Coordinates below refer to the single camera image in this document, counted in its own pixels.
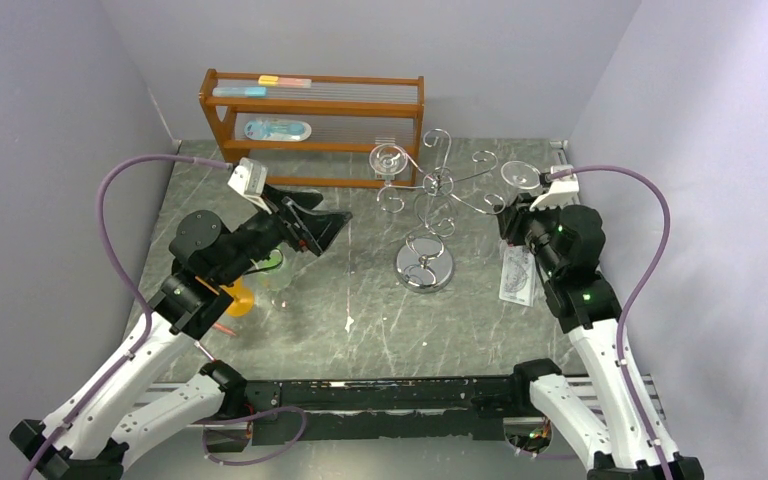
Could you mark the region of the clear stemmed wine glass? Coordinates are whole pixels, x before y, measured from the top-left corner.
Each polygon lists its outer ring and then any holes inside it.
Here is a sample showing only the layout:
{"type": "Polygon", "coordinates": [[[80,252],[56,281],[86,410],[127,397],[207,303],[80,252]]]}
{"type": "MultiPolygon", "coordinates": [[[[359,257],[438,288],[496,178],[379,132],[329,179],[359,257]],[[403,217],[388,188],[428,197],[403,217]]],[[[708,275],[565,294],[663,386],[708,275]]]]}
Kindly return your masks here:
{"type": "Polygon", "coordinates": [[[373,172],[381,177],[382,188],[389,187],[407,167],[408,154],[396,144],[379,144],[370,151],[368,163],[373,172]]]}

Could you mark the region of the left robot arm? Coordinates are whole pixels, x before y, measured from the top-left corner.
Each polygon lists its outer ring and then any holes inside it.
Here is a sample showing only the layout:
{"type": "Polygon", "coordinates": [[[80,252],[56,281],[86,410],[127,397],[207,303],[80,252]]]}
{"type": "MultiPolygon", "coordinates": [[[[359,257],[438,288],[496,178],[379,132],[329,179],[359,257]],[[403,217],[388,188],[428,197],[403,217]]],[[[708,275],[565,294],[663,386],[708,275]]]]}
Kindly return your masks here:
{"type": "Polygon", "coordinates": [[[254,414],[247,380],[212,358],[175,393],[143,408],[136,401],[234,303],[232,288],[281,244],[321,255],[351,220],[321,208],[317,192],[265,186],[257,212],[236,228],[209,210],[187,215],[169,249],[170,275],[127,338],[65,403],[10,433],[28,471],[47,479],[119,479],[147,451],[201,420],[254,414]]]}

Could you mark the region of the clear tall flute glass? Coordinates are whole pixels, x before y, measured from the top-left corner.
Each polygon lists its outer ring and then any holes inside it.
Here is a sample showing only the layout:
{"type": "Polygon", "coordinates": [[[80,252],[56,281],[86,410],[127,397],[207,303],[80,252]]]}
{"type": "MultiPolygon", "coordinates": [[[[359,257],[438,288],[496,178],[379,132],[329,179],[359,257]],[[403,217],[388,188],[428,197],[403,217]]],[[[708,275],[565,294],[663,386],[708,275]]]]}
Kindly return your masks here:
{"type": "Polygon", "coordinates": [[[537,197],[543,192],[541,172],[531,164],[508,161],[500,167],[499,174],[504,182],[501,197],[505,207],[514,203],[522,194],[537,197]]]}

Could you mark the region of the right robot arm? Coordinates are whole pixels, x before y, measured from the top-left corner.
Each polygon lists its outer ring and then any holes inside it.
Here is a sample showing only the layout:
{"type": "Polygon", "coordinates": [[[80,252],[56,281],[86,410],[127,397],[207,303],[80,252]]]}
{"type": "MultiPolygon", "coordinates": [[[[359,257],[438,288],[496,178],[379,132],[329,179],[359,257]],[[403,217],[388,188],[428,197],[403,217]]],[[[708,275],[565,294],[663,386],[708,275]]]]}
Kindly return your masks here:
{"type": "Polygon", "coordinates": [[[497,217],[500,236],[532,254],[546,303],[583,361],[594,413],[551,360],[525,362],[509,389],[521,414],[539,411],[575,452],[589,479],[702,479],[648,397],[623,330],[623,310],[599,270],[606,242],[599,213],[583,205],[534,209],[519,198],[497,217]]]}

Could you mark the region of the clear wide wine glass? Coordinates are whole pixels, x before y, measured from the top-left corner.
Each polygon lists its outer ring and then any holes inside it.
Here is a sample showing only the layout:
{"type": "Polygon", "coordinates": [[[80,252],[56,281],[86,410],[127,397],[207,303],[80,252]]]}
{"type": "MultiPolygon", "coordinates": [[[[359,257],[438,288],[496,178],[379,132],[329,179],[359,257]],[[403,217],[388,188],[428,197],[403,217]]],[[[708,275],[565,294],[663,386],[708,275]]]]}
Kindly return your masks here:
{"type": "Polygon", "coordinates": [[[258,273],[259,282],[269,292],[270,303],[280,310],[288,306],[289,286],[292,283],[293,272],[291,261],[287,259],[278,270],[268,273],[258,273]]]}

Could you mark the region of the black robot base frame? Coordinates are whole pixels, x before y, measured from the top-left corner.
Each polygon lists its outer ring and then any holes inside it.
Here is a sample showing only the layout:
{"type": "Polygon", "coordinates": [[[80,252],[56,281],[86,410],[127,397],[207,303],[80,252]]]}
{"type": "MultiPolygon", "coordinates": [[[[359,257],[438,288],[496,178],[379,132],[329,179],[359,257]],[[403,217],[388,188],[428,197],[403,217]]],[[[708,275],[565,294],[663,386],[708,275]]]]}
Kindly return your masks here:
{"type": "Polygon", "coordinates": [[[208,425],[245,431],[256,445],[379,438],[467,437],[539,454],[550,421],[528,398],[522,366],[508,375],[379,379],[222,379],[208,425]]]}

